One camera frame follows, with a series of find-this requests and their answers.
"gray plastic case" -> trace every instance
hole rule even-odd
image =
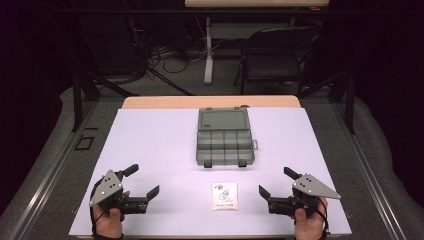
[[[200,109],[196,160],[198,165],[246,167],[255,159],[246,108]]]

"chair backrest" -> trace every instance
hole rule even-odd
[[[319,31],[312,27],[270,28],[252,34],[247,40],[245,51],[254,49],[302,49],[314,46],[319,39]]]

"hand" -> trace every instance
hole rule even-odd
[[[325,198],[320,198],[327,208],[328,203]],[[325,208],[320,203],[318,211],[325,215]],[[321,238],[324,219],[318,213],[314,212],[309,218],[306,217],[305,209],[299,208],[295,212],[296,226],[295,234],[297,240],[317,240]]]
[[[96,233],[108,238],[120,238],[122,236],[121,211],[111,208],[105,212],[99,204],[93,206],[93,215],[96,221]]]

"white tabletop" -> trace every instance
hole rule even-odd
[[[185,0],[186,7],[324,7],[329,0]]]
[[[144,197],[160,185],[160,193],[146,214],[126,215],[128,237],[294,235],[293,220],[269,214],[258,186],[275,197],[290,196],[293,180],[284,167],[309,172],[332,189],[334,184],[304,109],[249,108],[248,113],[259,145],[253,165],[205,169],[196,163],[198,109],[119,110],[69,234],[91,234],[88,202],[94,183],[108,169],[139,164],[138,172],[123,179],[124,191]],[[237,183],[238,211],[212,211],[211,185],[219,182]],[[330,231],[351,234],[340,201],[329,199],[328,211]]]

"small card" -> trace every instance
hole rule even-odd
[[[213,211],[238,210],[237,183],[212,184]]]

